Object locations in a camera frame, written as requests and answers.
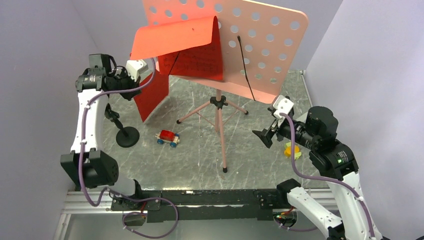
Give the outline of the red sheet music page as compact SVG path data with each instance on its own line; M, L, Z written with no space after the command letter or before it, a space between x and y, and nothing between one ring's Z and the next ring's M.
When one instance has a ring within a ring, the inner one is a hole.
M169 95L169 76L154 71L150 84L134 97L140 118L144 123L155 108Z

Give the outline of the red sheet music folder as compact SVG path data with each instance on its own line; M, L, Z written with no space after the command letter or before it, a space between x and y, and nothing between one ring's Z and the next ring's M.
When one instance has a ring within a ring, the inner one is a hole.
M131 60L157 58L162 75L223 81L223 55L218 19L208 16L141 27Z

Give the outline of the pink tripod music stand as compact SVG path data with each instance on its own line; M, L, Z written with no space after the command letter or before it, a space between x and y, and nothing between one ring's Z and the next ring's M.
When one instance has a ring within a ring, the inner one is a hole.
M299 10L253 0L145 0L147 26L216 16L223 58L223 81L176 76L215 89L215 130L224 135L224 93L271 103L307 30Z

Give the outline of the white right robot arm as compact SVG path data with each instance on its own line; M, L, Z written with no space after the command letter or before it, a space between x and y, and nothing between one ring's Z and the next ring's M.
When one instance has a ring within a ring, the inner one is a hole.
M270 148L272 137L279 141L288 139L291 146L309 149L309 159L319 171L319 176L307 176L296 168L301 178L324 181L333 194L340 216L336 216L312 198L295 179L277 185L276 202L283 208L289 206L300 211L327 240L382 240L384 237L374 224L363 197L359 167L353 151L337 140L338 120L327 107L313 106L305 122L288 115L276 130L255 130L253 133Z

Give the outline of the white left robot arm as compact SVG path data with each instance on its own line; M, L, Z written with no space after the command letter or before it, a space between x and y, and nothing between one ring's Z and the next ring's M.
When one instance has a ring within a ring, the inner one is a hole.
M124 127L120 115L112 110L110 95L119 94L132 100L141 93L141 75L148 70L144 60L128 60L124 66L104 53L90 54L89 67L77 78L78 120L69 153L60 157L60 165L76 187L84 193L103 187L106 191L124 196L124 204L131 210L144 203L140 186L134 179L120 174L117 161L104 151L102 135L104 120L118 128L119 146L134 146L140 134L134 127Z

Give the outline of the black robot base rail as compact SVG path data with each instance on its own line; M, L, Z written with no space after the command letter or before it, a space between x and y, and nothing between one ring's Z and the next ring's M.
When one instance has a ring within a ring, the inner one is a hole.
M272 221L291 210L275 188L215 190L144 190L146 203L113 197L113 212L146 212L148 223L188 220L256 219Z

